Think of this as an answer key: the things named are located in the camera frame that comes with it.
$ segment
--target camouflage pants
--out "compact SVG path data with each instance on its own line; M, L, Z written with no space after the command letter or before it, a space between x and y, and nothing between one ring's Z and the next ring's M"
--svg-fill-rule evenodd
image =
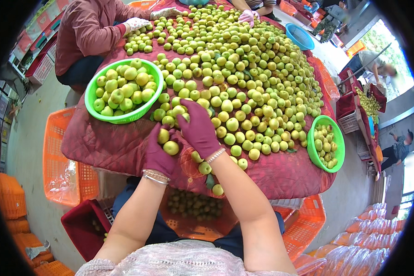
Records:
M330 20L324 18L313 31L313 35L317 35L321 30L325 29L324 34L320 38L320 42L328 42L333 37L333 34L336 32L337 27L331 23Z

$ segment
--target leaf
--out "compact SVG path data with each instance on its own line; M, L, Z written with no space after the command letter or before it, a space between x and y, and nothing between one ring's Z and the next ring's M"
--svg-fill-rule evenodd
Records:
M244 70L243 72L244 72L244 74L250 76L250 79L253 80L253 76L250 74L249 70Z
M209 106L209 110L211 111L211 116L214 117L215 116L215 110L213 109L213 107Z
M211 190L213 189L213 186L215 185L215 180L213 179L213 175L212 174L208 174L207 175L207 180L206 180L206 187L207 189Z

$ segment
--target blue plastic basket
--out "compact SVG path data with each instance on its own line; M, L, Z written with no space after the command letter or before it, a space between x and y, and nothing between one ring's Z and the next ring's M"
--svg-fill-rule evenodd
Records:
M314 49L314 42L304 29L292 23L285 25L285 28L287 30L287 37L299 46L302 51Z
M183 3L184 5L188 5L188 6L190 6L190 5L194 5L194 6L197 6L197 5L205 5L205 4L207 4L208 2L209 2L209 0L179 0L181 3Z

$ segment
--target pink lace top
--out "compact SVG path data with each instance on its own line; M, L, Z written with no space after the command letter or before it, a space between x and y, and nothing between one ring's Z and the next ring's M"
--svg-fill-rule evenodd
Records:
M243 261L211 242L181 240L144 246L115 264L96 259L84 264L76 276L125 275L252 275L291 276L279 271L248 272Z

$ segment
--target pink glove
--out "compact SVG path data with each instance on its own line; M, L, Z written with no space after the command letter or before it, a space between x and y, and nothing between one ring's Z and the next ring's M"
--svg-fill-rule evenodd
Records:
M259 20L261 17L257 11L252 11L253 16L256 16L256 19Z
M250 28L253 28L255 23L254 23L254 15L251 10L245 10L239 16L238 23L242 23L242 22L248 22L250 24Z
M167 154L158 144L158 134L160 128L161 123L158 123L150 132L149 143L147 144L146 150L146 164L144 165L144 169L157 170L164 174L166 177L170 178L177 163L178 155L171 156ZM169 126L165 124L163 128L169 129ZM169 130L170 140L172 140L175 131L175 129Z
M180 114L177 115L179 126L184 139L199 153L201 158L207 158L221 146L215 135L215 127L211 123L205 108L196 102L180 100L181 105L187 107L190 114L190 123Z

